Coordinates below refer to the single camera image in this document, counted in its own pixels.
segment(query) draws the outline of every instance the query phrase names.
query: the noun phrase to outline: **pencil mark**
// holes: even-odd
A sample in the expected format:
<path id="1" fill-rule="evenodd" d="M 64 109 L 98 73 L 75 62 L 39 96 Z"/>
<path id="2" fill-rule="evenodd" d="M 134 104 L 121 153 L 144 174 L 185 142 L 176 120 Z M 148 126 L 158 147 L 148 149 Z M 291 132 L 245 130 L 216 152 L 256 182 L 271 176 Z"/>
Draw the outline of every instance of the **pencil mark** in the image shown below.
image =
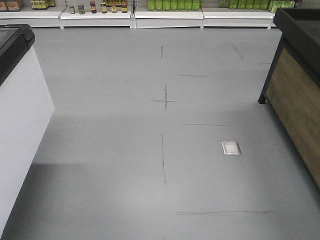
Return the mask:
<path id="1" fill-rule="evenodd" d="M 163 178 L 164 178 L 164 185 L 167 185 L 167 176 L 165 171 L 165 142 L 164 142 L 164 134 L 162 133 L 162 172 L 163 172 Z"/>
<path id="2" fill-rule="evenodd" d="M 239 57 L 240 57 L 242 60 L 244 60 L 244 58 L 242 57 L 242 55 L 241 55 L 241 53 L 239 52 L 239 50 L 237 49 L 237 47 L 236 47 L 234 44 L 232 44 L 232 46 L 234 47 L 234 49 L 235 49 L 236 52 L 238 53 Z"/>
<path id="3" fill-rule="evenodd" d="M 273 214 L 274 211 L 206 211 L 206 212 L 190 212 L 178 211 L 176 215 L 206 215 L 206 216 L 236 216 L 236 215 L 266 215 Z"/>
<path id="4" fill-rule="evenodd" d="M 165 111 L 167 111 L 167 106 L 168 106 L 167 85 L 164 85 L 164 99 L 165 99 Z"/>
<path id="5" fill-rule="evenodd" d="M 175 102 L 175 101 L 165 101 L 165 100 L 150 100 L 150 102 Z"/>
<path id="6" fill-rule="evenodd" d="M 229 125 L 220 125 L 220 124 L 200 124 L 200 123 L 184 123 L 182 125 L 190 126 L 215 126 L 215 127 L 229 127 Z"/>
<path id="7" fill-rule="evenodd" d="M 197 77 L 197 78 L 206 78 L 207 75 L 178 75 L 178 77 Z"/>

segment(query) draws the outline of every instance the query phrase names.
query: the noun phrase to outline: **small jar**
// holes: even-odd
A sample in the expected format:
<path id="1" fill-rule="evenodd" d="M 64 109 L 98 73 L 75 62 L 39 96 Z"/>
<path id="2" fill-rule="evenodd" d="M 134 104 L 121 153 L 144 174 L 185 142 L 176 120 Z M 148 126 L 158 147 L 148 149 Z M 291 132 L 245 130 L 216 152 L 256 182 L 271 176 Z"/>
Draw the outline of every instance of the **small jar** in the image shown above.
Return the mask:
<path id="1" fill-rule="evenodd" d="M 101 12 L 103 14 L 106 14 L 107 13 L 107 4 L 106 4 L 106 2 L 101 2 L 100 6 L 101 6 Z"/>
<path id="2" fill-rule="evenodd" d="M 128 12 L 128 6 L 127 6 L 127 3 L 125 1 L 123 1 L 122 4 L 121 4 L 121 11 L 124 14 Z"/>
<path id="3" fill-rule="evenodd" d="M 70 5 L 70 6 L 69 6 L 69 13 L 70 13 L 70 14 L 75 14 L 75 13 L 76 13 L 75 6 L 73 6 L 73 5 Z"/>
<path id="4" fill-rule="evenodd" d="M 117 4 L 113 1 L 111 2 L 111 12 L 115 14 L 117 12 Z"/>
<path id="5" fill-rule="evenodd" d="M 79 14 L 81 15 L 86 13 L 85 6 L 83 4 L 78 5 L 78 10 L 79 10 Z"/>
<path id="6" fill-rule="evenodd" d="M 91 13 L 96 14 L 97 13 L 96 2 L 95 1 L 91 1 L 90 2 L 90 6 L 91 6 Z"/>

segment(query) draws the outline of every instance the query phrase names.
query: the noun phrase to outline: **jar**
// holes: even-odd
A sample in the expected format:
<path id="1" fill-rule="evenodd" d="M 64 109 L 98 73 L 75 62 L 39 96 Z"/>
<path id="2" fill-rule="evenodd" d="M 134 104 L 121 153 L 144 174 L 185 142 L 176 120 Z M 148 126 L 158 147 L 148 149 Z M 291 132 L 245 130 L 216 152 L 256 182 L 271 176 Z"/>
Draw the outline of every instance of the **jar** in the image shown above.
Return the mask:
<path id="1" fill-rule="evenodd" d="M 103 14 L 106 14 L 107 13 L 107 3 L 106 2 L 101 2 L 100 6 L 101 6 L 101 12 Z"/>
<path id="2" fill-rule="evenodd" d="M 97 13 L 96 2 L 95 1 L 91 1 L 90 2 L 90 6 L 91 6 L 91 13 L 96 14 Z"/>
<path id="3" fill-rule="evenodd" d="M 75 6 L 73 6 L 73 5 L 70 5 L 70 6 L 69 6 L 69 13 L 70 13 L 70 14 L 75 14 L 75 13 L 76 13 Z"/>
<path id="4" fill-rule="evenodd" d="M 128 6 L 127 6 L 127 3 L 125 1 L 123 1 L 122 4 L 121 4 L 121 11 L 124 14 L 128 12 Z"/>
<path id="5" fill-rule="evenodd" d="M 0 12 L 7 12 L 7 11 L 8 11 L 8 7 L 6 4 L 6 1 L 0 0 Z"/>
<path id="6" fill-rule="evenodd" d="M 85 6 L 83 4 L 78 5 L 78 10 L 79 10 L 79 14 L 81 15 L 86 13 Z"/>
<path id="7" fill-rule="evenodd" d="M 117 12 L 117 3 L 114 1 L 111 2 L 111 12 L 113 14 L 115 14 Z"/>

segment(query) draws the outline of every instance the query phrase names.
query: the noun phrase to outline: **black counter top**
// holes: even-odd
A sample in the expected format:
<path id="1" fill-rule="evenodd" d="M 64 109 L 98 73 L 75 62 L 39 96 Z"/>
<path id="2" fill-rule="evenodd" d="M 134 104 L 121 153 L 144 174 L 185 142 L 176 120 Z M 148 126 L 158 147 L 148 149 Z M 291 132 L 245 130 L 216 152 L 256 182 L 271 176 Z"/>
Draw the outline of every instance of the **black counter top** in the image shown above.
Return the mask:
<path id="1" fill-rule="evenodd" d="M 320 77 L 320 9 L 279 8 L 273 22 L 305 64 Z"/>
<path id="2" fill-rule="evenodd" d="M 27 24 L 0 25 L 0 86 L 35 42 Z"/>

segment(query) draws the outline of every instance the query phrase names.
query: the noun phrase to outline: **wooden display counter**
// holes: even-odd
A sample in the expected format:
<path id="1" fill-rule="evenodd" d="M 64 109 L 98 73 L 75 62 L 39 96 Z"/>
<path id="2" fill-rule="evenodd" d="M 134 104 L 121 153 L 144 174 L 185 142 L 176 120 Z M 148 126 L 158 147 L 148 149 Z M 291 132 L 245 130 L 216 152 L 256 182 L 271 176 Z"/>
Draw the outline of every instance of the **wooden display counter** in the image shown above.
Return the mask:
<path id="1" fill-rule="evenodd" d="M 258 102 L 273 108 L 319 191 L 320 9 L 280 8 L 273 22 L 282 37 Z"/>

